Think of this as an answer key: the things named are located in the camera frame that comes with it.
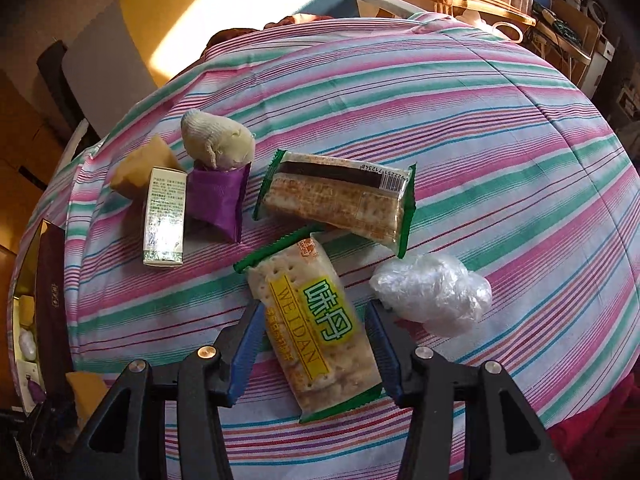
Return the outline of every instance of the cracker package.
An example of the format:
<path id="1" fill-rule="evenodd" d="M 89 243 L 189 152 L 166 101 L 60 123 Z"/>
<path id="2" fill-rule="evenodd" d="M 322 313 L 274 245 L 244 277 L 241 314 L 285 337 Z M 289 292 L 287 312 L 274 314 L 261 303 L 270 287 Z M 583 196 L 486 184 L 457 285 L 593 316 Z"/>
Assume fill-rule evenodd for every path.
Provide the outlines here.
<path id="1" fill-rule="evenodd" d="M 262 181 L 254 220 L 262 210 L 325 222 L 406 253 L 415 212 L 415 165 L 396 170 L 321 155 L 278 150 Z"/>
<path id="2" fill-rule="evenodd" d="M 302 409 L 300 422 L 362 406 L 382 388 L 362 322 L 311 230 L 234 266 L 264 303 L 267 335 Z"/>

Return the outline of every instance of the white plastic item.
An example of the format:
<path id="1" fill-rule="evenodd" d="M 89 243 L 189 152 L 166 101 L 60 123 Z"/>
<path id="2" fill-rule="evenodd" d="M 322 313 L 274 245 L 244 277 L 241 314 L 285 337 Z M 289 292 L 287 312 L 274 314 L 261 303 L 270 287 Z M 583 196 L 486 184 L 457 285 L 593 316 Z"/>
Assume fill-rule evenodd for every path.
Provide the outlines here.
<path id="1" fill-rule="evenodd" d="M 487 22 L 480 17 L 480 13 L 477 10 L 465 9 L 465 12 L 463 12 L 459 16 L 456 16 L 456 19 L 459 22 L 466 23 L 467 25 L 473 25 L 475 28 L 479 28 L 481 30 L 484 30 L 485 32 L 493 34 L 494 36 L 497 36 L 502 40 L 509 40 L 513 43 L 521 43 L 522 39 L 524 38 L 524 36 L 522 35 L 522 31 L 518 27 L 513 25 L 513 23 L 497 22 L 493 25 L 488 25 Z M 512 40 L 505 33 L 498 30 L 498 27 L 512 28 L 518 35 L 518 39 Z"/>
<path id="2" fill-rule="evenodd" d="M 31 332 L 23 328 L 20 329 L 18 346 L 27 361 L 36 360 L 36 341 L 33 339 L 33 334 Z"/>
<path id="3" fill-rule="evenodd" d="M 369 280 L 380 301 L 399 317 L 422 323 L 437 336 L 468 332 L 491 307 L 491 285 L 459 259 L 442 253 L 407 253 L 375 270 Z"/>

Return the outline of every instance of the plastic bag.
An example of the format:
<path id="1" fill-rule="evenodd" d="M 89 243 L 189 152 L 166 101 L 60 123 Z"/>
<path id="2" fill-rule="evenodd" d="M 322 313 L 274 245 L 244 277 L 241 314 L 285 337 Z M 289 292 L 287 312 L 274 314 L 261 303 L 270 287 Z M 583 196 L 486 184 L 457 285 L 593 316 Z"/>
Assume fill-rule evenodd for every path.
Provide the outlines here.
<path id="1" fill-rule="evenodd" d="M 254 220 L 264 206 L 348 229 L 402 258 L 415 212 L 414 176 L 415 165 L 396 170 L 278 150 L 262 181 Z"/>
<path id="2" fill-rule="evenodd" d="M 369 280 L 380 301 L 399 317 L 437 336 L 470 330 L 491 307 L 491 285 L 446 254 L 409 253 L 378 266 Z"/>
<path id="3" fill-rule="evenodd" d="M 378 398 L 369 339 L 331 261 L 305 228 L 235 264 L 264 303 L 267 335 L 302 409 L 300 422 Z"/>
<path id="4" fill-rule="evenodd" d="M 18 346 L 22 355 L 27 361 L 36 360 L 36 341 L 33 338 L 33 334 L 23 328 L 20 329 L 20 335 L 18 336 Z"/>

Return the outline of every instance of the bed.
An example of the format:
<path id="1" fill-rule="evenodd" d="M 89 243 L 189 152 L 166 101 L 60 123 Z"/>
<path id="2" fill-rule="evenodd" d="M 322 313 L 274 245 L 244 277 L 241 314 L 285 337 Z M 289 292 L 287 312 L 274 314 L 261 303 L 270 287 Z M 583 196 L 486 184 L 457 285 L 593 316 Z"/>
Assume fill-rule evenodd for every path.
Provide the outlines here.
<path id="1" fill-rule="evenodd" d="M 230 117 L 257 139 L 240 244 L 185 232 L 184 265 L 142 264 L 140 212 L 109 187 L 114 168 L 159 134 L 183 166 L 190 108 Z M 414 338 L 450 360 L 507 368 L 546 427 L 597 402 L 639 353 L 640 178 L 588 99 L 514 44 L 421 13 L 273 28 L 209 49 L 205 60 L 139 102 L 98 145 L 63 168 L 38 204 L 66 229 L 65 301 L 78 370 L 113 381 L 134 358 L 181 360 L 239 319 L 250 300 L 232 264 L 296 227 L 251 220 L 277 148 L 417 164 L 410 251 L 459 257 L 492 284 L 494 303 L 467 335 Z M 357 308 L 390 251 L 343 234 L 325 244 Z M 454 418 L 452 469 L 463 457 Z M 300 425 L 268 345 L 244 396 L 222 410 L 237 479 L 395 478 L 410 410 L 382 395 Z M 179 478 L 175 406 L 166 460 Z"/>

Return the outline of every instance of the white box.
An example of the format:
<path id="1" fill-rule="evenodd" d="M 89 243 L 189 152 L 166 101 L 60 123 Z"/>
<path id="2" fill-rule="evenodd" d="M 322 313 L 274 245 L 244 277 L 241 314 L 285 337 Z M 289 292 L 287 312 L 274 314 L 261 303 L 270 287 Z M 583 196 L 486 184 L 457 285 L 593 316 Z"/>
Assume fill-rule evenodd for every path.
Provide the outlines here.
<path id="1" fill-rule="evenodd" d="M 152 267 L 182 264 L 187 174 L 153 168 L 146 196 L 143 263 Z"/>
<path id="2" fill-rule="evenodd" d="M 598 38 L 598 43 L 596 43 L 596 49 L 599 53 L 602 54 L 602 56 L 607 60 L 607 61 L 612 61 L 613 60 L 613 55 L 616 52 L 615 47 L 609 42 L 609 40 L 607 38 L 605 38 L 603 35 L 600 35 L 600 37 Z"/>

